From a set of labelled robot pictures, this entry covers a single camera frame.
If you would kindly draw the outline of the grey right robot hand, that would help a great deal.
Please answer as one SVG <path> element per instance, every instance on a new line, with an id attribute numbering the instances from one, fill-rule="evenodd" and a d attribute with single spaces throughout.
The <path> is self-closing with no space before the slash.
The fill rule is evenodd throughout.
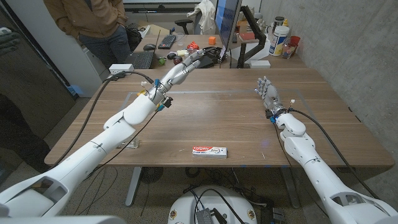
<path id="1" fill-rule="evenodd" d="M 265 108 L 273 115 L 284 109 L 276 87 L 266 77 L 257 79 L 255 92 L 261 96 Z"/>

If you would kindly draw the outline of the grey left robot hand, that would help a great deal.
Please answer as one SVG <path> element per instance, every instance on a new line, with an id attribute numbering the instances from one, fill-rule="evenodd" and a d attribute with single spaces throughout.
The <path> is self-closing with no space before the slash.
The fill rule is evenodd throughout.
<path id="1" fill-rule="evenodd" d="M 171 68 L 160 80 L 156 79 L 153 87 L 148 91 L 149 99 L 155 105 L 160 103 L 173 85 L 179 85 L 184 82 L 188 74 L 199 66 L 200 61 L 198 59 L 204 54 L 204 49 L 197 50 L 190 54 L 182 63 Z"/>

